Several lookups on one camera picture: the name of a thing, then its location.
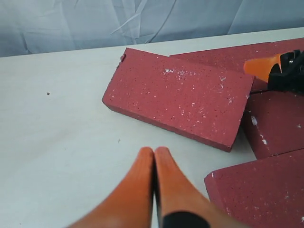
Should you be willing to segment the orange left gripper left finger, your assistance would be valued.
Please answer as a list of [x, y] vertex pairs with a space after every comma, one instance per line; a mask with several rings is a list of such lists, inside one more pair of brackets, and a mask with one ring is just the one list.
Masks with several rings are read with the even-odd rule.
[[71, 228], [149, 228], [153, 206], [153, 150], [142, 147], [130, 170], [96, 208]]

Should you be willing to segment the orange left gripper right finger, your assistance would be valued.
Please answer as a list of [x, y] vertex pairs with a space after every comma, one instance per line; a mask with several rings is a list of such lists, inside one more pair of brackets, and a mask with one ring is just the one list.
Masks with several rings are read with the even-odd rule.
[[182, 173], [166, 147], [154, 151], [161, 228], [238, 228], [240, 222], [218, 209]]

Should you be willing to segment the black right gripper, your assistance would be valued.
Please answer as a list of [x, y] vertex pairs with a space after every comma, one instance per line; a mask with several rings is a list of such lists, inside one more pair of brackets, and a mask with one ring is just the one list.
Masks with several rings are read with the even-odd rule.
[[304, 52], [297, 49], [244, 63], [244, 72], [268, 80], [268, 91], [304, 93]]

